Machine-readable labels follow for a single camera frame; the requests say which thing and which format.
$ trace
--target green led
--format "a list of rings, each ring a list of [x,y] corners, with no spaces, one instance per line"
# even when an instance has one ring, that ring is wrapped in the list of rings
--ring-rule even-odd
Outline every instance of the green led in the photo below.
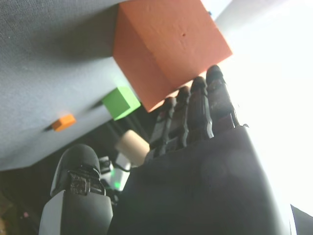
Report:
[[[120,183],[120,182],[115,182],[115,183],[114,183],[114,187],[120,188],[120,187],[121,187],[121,183]]]

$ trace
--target beige cylinder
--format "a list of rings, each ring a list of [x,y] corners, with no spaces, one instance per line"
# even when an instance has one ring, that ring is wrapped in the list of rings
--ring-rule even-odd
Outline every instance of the beige cylinder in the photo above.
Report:
[[[149,144],[132,130],[122,136],[115,148],[136,166],[144,163],[146,155],[150,151]]]

